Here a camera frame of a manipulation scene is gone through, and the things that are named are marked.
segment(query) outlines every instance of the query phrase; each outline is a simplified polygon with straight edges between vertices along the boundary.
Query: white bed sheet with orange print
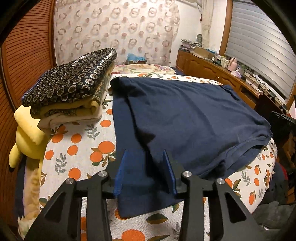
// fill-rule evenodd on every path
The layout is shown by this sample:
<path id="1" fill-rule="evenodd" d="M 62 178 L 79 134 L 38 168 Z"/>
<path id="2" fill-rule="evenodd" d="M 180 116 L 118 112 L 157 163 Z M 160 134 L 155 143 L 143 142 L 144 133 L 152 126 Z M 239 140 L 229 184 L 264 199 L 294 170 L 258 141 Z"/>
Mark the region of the white bed sheet with orange print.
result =
<path id="1" fill-rule="evenodd" d="M 159 73 L 113 74 L 126 77 L 155 77 L 168 80 L 191 81 L 218 85 L 220 83 L 190 76 Z M 65 181 L 72 177 L 76 180 L 87 179 L 104 170 L 110 161 L 116 159 L 116 139 L 112 117 L 112 96 L 104 101 L 103 115 L 99 122 L 79 121 L 53 126 L 56 134 L 47 145 L 42 168 L 40 188 L 40 209 Z M 277 149 L 271 139 L 258 157 L 226 179 L 234 192 L 252 213 L 259 205 L 272 176 Z M 204 198 L 205 231 L 204 240 L 209 240 L 209 206 Z M 123 241 L 177 240 L 183 202 L 159 211 L 129 219 L 121 219 L 116 200 L 108 200 L 110 229 L 113 239 Z M 86 198 L 82 204 L 81 238 L 86 240 Z"/>

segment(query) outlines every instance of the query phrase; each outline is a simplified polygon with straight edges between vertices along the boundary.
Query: beige curtain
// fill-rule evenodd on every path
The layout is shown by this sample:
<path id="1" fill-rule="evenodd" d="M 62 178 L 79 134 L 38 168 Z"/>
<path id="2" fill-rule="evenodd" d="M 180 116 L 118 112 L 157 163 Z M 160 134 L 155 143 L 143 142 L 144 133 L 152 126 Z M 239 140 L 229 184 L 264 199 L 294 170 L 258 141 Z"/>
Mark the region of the beige curtain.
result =
<path id="1" fill-rule="evenodd" d="M 167 66 L 180 14 L 175 0 L 62 0 L 54 20 L 58 65 L 113 47 L 116 64 L 133 53 Z"/>
<path id="2" fill-rule="evenodd" d="M 202 47 L 205 49 L 210 46 L 210 28 L 213 10 L 214 0 L 202 0 Z"/>

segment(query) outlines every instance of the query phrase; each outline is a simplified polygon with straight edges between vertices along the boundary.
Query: wooden louvered door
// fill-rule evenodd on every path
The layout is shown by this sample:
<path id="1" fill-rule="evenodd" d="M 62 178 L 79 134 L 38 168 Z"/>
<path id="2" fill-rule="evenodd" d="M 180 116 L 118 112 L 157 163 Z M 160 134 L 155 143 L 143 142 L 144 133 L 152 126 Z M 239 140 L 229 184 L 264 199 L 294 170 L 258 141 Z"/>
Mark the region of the wooden louvered door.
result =
<path id="1" fill-rule="evenodd" d="M 21 105 L 22 95 L 56 65 L 52 40 L 55 2 L 41 0 L 18 22 L 1 47 L 0 217 L 11 225 L 16 225 L 16 171 L 8 171 L 8 156 L 17 128 L 14 111 Z"/>

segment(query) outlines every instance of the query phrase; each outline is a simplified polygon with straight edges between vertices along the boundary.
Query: gray roller blind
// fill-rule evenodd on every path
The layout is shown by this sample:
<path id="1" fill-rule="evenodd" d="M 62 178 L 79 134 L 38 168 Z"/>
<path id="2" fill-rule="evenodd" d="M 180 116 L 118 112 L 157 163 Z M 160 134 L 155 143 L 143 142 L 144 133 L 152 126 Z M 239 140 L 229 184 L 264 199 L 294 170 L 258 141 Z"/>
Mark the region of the gray roller blind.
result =
<path id="1" fill-rule="evenodd" d="M 257 71 L 289 96 L 296 76 L 295 54 L 277 26 L 250 0 L 233 0 L 226 55 Z"/>

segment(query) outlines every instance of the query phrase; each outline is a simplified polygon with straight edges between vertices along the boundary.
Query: metal bolt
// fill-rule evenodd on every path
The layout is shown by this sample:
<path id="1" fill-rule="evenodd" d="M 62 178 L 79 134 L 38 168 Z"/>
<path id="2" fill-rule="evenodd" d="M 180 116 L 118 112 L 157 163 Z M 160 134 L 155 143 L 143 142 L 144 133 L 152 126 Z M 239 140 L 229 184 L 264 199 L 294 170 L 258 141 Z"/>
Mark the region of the metal bolt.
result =
<path id="1" fill-rule="evenodd" d="M 74 182 L 74 179 L 73 178 L 66 179 L 66 183 L 67 184 L 72 184 L 73 182 Z"/>
<path id="2" fill-rule="evenodd" d="M 183 175 L 184 175 L 185 177 L 191 177 L 191 176 L 192 176 L 192 173 L 191 173 L 190 171 L 184 171 L 184 172 L 183 172 Z"/>
<path id="3" fill-rule="evenodd" d="M 107 172 L 106 171 L 100 171 L 99 176 L 100 177 L 105 177 L 105 176 L 107 176 Z"/>
<path id="4" fill-rule="evenodd" d="M 218 178 L 218 179 L 216 179 L 216 182 L 217 182 L 219 185 L 222 185 L 222 184 L 225 183 L 224 179 L 222 179 L 222 178 Z"/>

